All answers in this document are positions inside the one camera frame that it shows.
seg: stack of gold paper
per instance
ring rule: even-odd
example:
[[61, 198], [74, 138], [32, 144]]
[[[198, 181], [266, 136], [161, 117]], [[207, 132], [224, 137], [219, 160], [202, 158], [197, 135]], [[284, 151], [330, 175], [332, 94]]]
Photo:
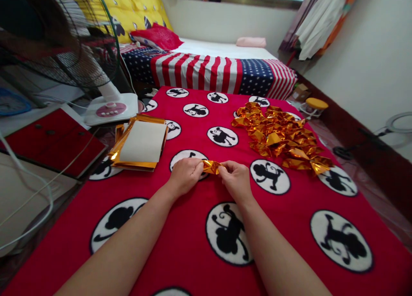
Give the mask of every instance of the stack of gold paper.
[[166, 142], [164, 119], [137, 115], [116, 127], [116, 143], [109, 152], [115, 167], [153, 172]]

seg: small stool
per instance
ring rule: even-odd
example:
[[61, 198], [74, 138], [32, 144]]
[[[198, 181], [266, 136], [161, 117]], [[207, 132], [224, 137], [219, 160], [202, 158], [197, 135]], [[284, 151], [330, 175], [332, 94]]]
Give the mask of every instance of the small stool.
[[329, 105], [322, 100], [315, 99], [315, 98], [307, 98], [306, 102], [299, 106], [299, 110], [307, 114], [307, 120], [310, 120], [312, 117], [318, 118], [321, 113], [327, 109]]

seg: white cable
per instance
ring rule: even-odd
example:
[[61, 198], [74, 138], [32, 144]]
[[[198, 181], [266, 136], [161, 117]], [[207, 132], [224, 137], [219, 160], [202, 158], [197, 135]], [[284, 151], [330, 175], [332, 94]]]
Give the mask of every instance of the white cable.
[[44, 178], [32, 173], [31, 171], [27, 170], [21, 163], [20, 160], [16, 157], [15, 153], [13, 152], [13, 150], [11, 149], [10, 145], [8, 144], [8, 142], [6, 141], [6, 139], [3, 137], [1, 131], [0, 131], [0, 141], [4, 144], [4, 147], [6, 147], [7, 152], [9, 153], [10, 157], [12, 158], [13, 162], [17, 165], [17, 167], [29, 174], [32, 175], [36, 178], [38, 178], [42, 183], [44, 183], [44, 186], [41, 187], [36, 193], [34, 193], [29, 199], [27, 199], [19, 208], [17, 208], [11, 215], [9, 215], [6, 219], [4, 219], [1, 223], [0, 223], [0, 227], [5, 224], [12, 216], [14, 216], [20, 209], [22, 209], [24, 206], [27, 205], [27, 203], [29, 201], [31, 201], [38, 193], [40, 193], [44, 188], [48, 189], [48, 196], [49, 196], [49, 202], [50, 202], [50, 206], [49, 209], [47, 211], [47, 213], [43, 216], [43, 218], [37, 222], [37, 224], [35, 224], [31, 229], [29, 229], [27, 232], [25, 232], [24, 234], [22, 234], [21, 236], [19, 236], [18, 238], [14, 239], [13, 241], [9, 242], [8, 244], [5, 244], [3, 246], [0, 247], [0, 251], [3, 250], [4, 248], [14, 244], [15, 242], [19, 241], [20, 239], [22, 239], [23, 237], [25, 237], [27, 234], [31, 233], [33, 230], [35, 230], [41, 223], [43, 223], [51, 214], [52, 210], [53, 210], [53, 196], [52, 196], [52, 190], [50, 188], [50, 184], [61, 174], [63, 174], [73, 163], [74, 161], [77, 160], [77, 158], [86, 150], [87, 146], [89, 146], [90, 142], [92, 141], [92, 139], [94, 138], [94, 135], [97, 133], [99, 129], [97, 129], [92, 137], [90, 138], [90, 140], [87, 142], [86, 146], [82, 149], [82, 151], [79, 152], [79, 154], [69, 163], [69, 165], [67, 165], [60, 173], [58, 173], [52, 180], [50, 180], [49, 182], [47, 182]]
[[58, 97], [52, 97], [52, 96], [45, 95], [45, 94], [35, 94], [35, 96], [36, 96], [36, 97], [45, 97], [45, 98], [53, 99], [53, 100], [55, 100], [55, 101], [60, 101], [60, 102], [66, 102], [67, 104], [71, 104], [71, 105], [74, 105], [74, 106], [77, 106], [77, 107], [80, 107], [80, 108], [87, 109], [87, 107], [84, 107], [84, 106], [81, 106], [81, 105], [77, 105], [77, 104], [75, 104], [75, 103], [73, 103], [73, 102], [70, 102], [70, 101], [68, 101], [68, 100], [61, 99], [61, 98], [58, 98]]
[[126, 65], [126, 62], [124, 61], [124, 59], [123, 59], [123, 56], [120, 54], [120, 58], [123, 60], [123, 63], [124, 63], [124, 67], [126, 68], [126, 70], [127, 70], [127, 73], [129, 74], [129, 79], [130, 79], [130, 86], [132, 87], [132, 90], [134, 91], [134, 93], [137, 95], [137, 92], [136, 92], [136, 90], [134, 90], [134, 88], [133, 88], [133, 81], [132, 81], [132, 75], [130, 74], [130, 72], [129, 72], [129, 69], [127, 68], [127, 65]]

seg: red pillow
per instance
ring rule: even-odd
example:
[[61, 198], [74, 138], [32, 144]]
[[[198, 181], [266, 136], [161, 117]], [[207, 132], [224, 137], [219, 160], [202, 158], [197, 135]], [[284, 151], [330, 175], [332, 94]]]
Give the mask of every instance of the red pillow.
[[147, 30], [131, 31], [130, 35], [137, 41], [141, 41], [137, 39], [138, 37], [152, 41], [163, 50], [172, 50], [183, 44], [176, 33], [156, 23], [153, 24], [152, 28]]

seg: pile of gold paper folds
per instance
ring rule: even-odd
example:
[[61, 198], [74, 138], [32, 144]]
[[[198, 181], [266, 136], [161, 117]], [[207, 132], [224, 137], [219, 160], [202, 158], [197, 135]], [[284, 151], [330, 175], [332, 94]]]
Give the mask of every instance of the pile of gold paper folds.
[[258, 103], [248, 102], [237, 110], [239, 118], [232, 120], [233, 127], [243, 127], [253, 140], [250, 148], [263, 157], [279, 157], [283, 154], [284, 167], [292, 169], [309, 169], [316, 175], [330, 170], [332, 160], [318, 154], [323, 148], [316, 145], [312, 131], [303, 126], [305, 119], [295, 118], [279, 107], [269, 106], [262, 113]]

